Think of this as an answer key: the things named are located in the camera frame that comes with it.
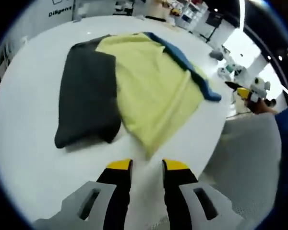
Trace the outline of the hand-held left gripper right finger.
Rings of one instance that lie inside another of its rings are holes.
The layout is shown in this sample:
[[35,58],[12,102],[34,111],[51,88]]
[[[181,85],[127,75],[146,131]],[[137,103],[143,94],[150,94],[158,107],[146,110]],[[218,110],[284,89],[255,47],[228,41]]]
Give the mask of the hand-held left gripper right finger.
[[163,159],[164,201],[172,230],[236,230],[243,217],[232,202],[200,182],[181,161]]

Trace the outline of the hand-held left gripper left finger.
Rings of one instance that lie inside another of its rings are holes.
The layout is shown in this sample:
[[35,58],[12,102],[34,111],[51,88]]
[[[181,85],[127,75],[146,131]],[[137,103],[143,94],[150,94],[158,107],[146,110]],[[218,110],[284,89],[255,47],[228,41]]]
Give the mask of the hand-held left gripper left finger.
[[132,160],[108,164],[99,178],[66,197],[54,216],[33,223],[35,230],[124,229],[132,180]]

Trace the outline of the person's right hand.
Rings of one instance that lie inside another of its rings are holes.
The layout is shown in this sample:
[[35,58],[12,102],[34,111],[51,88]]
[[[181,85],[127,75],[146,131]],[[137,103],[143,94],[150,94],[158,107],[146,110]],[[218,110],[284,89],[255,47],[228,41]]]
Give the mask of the person's right hand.
[[250,111],[256,115],[259,114],[264,114],[264,113],[271,113],[276,115],[278,112],[275,111],[274,109],[268,107],[266,103],[262,100],[259,99],[258,102],[253,102],[253,101],[244,101],[245,106],[250,109]]

